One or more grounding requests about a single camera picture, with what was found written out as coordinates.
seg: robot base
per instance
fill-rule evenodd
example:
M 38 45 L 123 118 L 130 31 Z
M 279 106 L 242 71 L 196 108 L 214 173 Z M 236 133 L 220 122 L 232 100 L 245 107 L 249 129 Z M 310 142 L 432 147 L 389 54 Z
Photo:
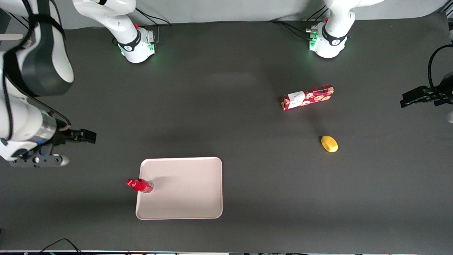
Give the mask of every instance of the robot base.
M 311 27 L 312 32 L 310 34 L 310 38 L 312 39 L 310 40 L 308 49 L 314 51 L 320 57 L 331 59 L 336 57 L 340 53 L 340 51 L 344 49 L 344 44 L 347 40 L 347 37 L 337 45 L 330 45 L 329 41 L 323 36 L 323 34 L 317 32 L 321 31 L 325 24 L 326 22 L 320 22 L 317 25 L 313 25 Z
M 155 54 L 155 42 L 154 32 L 148 31 L 144 28 L 138 28 L 138 32 L 141 34 L 140 42 L 135 46 L 134 50 L 127 51 L 120 45 L 121 54 L 131 63 L 141 63 L 147 60 L 151 55 Z

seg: red bottle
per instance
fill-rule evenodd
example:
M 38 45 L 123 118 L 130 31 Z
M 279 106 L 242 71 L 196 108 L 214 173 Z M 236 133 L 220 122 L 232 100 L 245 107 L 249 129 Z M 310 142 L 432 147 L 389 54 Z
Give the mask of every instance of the red bottle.
M 134 189 L 135 191 L 141 191 L 145 193 L 150 193 L 154 188 L 152 182 L 145 181 L 140 178 L 127 180 L 127 186 L 132 187 L 132 189 Z

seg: yellow lemon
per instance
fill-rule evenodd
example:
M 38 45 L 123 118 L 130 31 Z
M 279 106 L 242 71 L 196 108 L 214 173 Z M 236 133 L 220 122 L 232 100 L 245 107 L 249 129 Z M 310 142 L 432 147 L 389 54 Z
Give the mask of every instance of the yellow lemon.
M 338 150 L 338 143 L 333 137 L 323 136 L 321 138 L 321 144 L 328 152 L 336 152 Z

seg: white label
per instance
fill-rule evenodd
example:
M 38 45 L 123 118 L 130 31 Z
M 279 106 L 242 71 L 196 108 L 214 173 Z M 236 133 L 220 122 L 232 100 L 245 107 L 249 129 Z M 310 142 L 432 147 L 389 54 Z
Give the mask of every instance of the white label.
M 302 104 L 302 102 L 305 100 L 305 93 L 303 91 L 301 92 L 296 92 L 292 94 L 288 94 L 290 103 L 288 105 L 288 109 L 298 107 Z

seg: bottle cap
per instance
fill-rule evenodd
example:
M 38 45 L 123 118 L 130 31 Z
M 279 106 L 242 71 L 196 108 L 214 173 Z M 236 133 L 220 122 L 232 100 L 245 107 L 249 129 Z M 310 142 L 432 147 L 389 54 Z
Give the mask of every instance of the bottle cap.
M 135 179 L 129 179 L 129 180 L 127 180 L 127 186 L 133 187 L 133 186 L 135 186 L 135 184 L 136 184 Z

